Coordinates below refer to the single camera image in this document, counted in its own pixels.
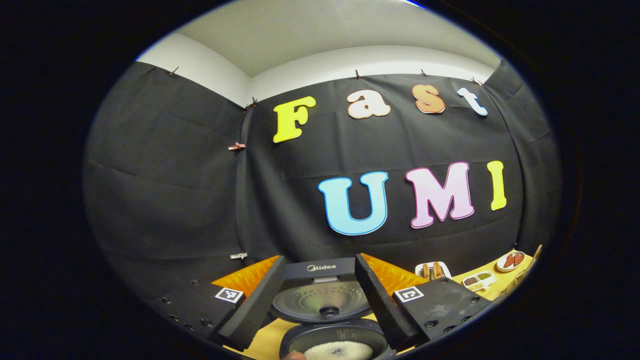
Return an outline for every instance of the open rice cooker lid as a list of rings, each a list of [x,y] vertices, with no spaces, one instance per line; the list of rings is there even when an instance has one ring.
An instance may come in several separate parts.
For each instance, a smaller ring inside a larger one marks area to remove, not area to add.
[[[273,300],[278,317],[296,323],[333,323],[371,313],[356,280],[298,286],[280,292]]]

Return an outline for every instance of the yellow table surface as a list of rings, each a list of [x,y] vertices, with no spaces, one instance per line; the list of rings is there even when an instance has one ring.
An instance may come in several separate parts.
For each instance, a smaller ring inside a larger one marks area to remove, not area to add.
[[[522,263],[520,263],[518,268],[510,272],[500,272],[495,266],[497,261],[496,259],[486,265],[480,266],[479,268],[476,268],[469,272],[465,272],[464,274],[456,275],[452,277],[452,279],[458,283],[461,283],[464,278],[474,275],[478,272],[487,270],[492,272],[496,276],[495,283],[489,286],[489,288],[481,289],[476,293],[482,297],[488,298],[489,300],[493,300],[495,299],[496,291],[503,291],[509,284],[511,284],[516,275],[518,275],[522,270],[526,269],[527,266],[529,266],[532,259],[532,257],[525,254],[525,258],[524,260],[522,260]],[[375,315],[373,314],[364,316],[363,318],[371,320],[376,319]],[[276,319],[274,322],[258,330],[258,333],[255,335],[253,342],[244,352],[239,352],[228,347],[226,348],[257,360],[279,360],[280,342],[282,341],[282,337],[287,331],[289,331],[289,329],[297,325],[299,324],[288,322],[283,319]],[[404,351],[399,352],[399,354],[407,352],[411,349],[412,348],[408,348]]]

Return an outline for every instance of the letter u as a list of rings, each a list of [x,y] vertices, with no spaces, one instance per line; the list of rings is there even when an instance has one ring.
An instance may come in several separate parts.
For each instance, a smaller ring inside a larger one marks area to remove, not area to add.
[[[360,177],[360,182],[369,188],[371,215],[358,220],[351,217],[348,190],[353,183],[346,177],[336,177],[322,181],[318,190],[324,194],[326,219],[329,226],[340,234],[356,236],[374,232],[387,220],[387,196],[385,181],[389,175],[384,171],[368,172]]]

